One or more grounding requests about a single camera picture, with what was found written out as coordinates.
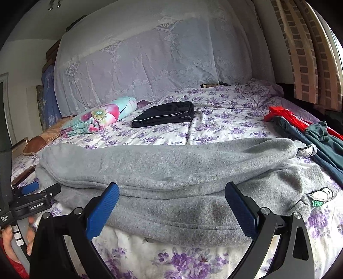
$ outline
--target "white label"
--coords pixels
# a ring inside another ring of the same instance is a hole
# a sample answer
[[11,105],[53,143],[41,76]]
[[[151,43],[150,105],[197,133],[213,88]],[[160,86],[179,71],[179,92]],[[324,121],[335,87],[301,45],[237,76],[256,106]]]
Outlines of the white label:
[[21,238],[21,233],[14,233],[13,236],[15,237],[15,239],[20,239]]
[[24,241],[22,239],[21,240],[17,240],[16,242],[17,242],[18,246],[24,245]]
[[12,226],[12,231],[13,231],[13,232],[18,232],[18,231],[19,231],[18,226],[17,226],[17,225]]

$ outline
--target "white lace cover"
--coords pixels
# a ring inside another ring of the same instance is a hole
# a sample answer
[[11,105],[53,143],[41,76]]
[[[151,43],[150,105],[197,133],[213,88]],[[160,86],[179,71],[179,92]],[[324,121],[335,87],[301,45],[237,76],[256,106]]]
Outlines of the white lace cover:
[[62,37],[55,94],[62,116],[121,96],[158,100],[203,83],[274,82],[250,0],[119,0]]

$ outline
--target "black folded clothing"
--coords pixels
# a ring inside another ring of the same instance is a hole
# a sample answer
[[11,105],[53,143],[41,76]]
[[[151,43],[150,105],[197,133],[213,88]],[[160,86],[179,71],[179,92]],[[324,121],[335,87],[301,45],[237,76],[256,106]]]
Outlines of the black folded clothing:
[[165,123],[191,122],[194,118],[192,102],[174,102],[147,109],[132,120],[132,127],[147,127]]

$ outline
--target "hand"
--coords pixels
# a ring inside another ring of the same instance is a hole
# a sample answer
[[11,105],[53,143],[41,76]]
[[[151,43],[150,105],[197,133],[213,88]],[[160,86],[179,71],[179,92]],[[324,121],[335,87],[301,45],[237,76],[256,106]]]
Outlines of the hand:
[[[35,221],[35,219],[30,216],[28,218],[28,222],[29,224],[32,224]],[[12,246],[11,246],[11,240],[13,238],[13,232],[12,232],[12,228],[11,226],[6,227],[3,232],[2,232],[2,241],[3,241],[3,247],[5,250],[5,253],[7,254],[7,256],[15,261],[16,263],[20,263],[17,255],[14,253]],[[33,231],[33,229],[31,227],[29,227],[28,231],[27,231],[27,235],[26,235],[26,239],[28,241],[28,246],[26,249],[26,253],[30,256],[32,253],[32,246],[33,246],[33,239],[35,238],[35,232]]]

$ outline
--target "blue jeans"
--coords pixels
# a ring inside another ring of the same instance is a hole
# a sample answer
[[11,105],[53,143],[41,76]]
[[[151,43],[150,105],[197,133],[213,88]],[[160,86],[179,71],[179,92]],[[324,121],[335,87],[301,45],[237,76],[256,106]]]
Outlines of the blue jeans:
[[[273,122],[278,125],[284,135],[288,138],[297,139],[306,145],[313,144],[308,138],[306,138],[302,132],[300,132],[296,127],[292,126],[284,117],[275,116],[273,117]],[[323,167],[330,177],[334,179],[337,184],[343,189],[343,174],[330,164],[331,159],[321,150],[318,149],[317,154],[312,156],[311,159],[318,165]]]

